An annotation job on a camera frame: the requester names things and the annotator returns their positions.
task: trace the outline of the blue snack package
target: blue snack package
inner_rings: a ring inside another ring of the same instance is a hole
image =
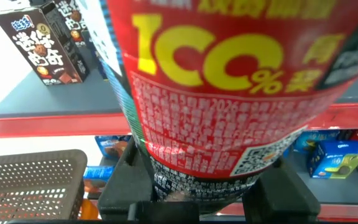
[[[340,130],[313,130],[304,131],[293,144],[293,150],[310,154],[316,148],[316,143],[324,140],[336,140]]]
[[[358,166],[358,141],[321,141],[306,165],[313,178],[345,179]]]
[[[131,135],[125,136],[95,136],[96,143],[104,157],[118,159],[131,139]]]

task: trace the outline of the red label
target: red label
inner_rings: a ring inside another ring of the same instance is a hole
[[[336,79],[328,70],[358,26],[358,2],[108,6],[147,150],[180,172],[227,178],[266,168],[346,89],[317,86]]]

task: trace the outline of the chinese characters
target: chinese characters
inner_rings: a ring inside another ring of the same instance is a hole
[[[12,39],[28,52],[28,59],[34,66],[63,65],[62,55],[58,50],[52,49],[55,41],[50,39],[50,34],[44,35],[39,30],[33,30],[30,36],[20,32],[12,36]]]

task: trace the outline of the blue box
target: blue box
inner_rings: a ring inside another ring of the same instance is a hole
[[[323,140],[336,140],[340,130],[305,131],[295,140],[293,150],[304,154],[311,154],[316,143]]]
[[[95,136],[94,139],[104,157],[118,159],[127,147],[131,135],[126,136]]]
[[[101,193],[113,171],[113,166],[87,166],[83,175],[85,192]]]
[[[306,165],[311,177],[345,179],[358,166],[358,141],[321,141]]]

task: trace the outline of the red shelf edge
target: red shelf edge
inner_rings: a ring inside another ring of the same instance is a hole
[[[309,129],[358,129],[358,103],[333,104]],[[122,113],[0,118],[0,138],[127,134]]]

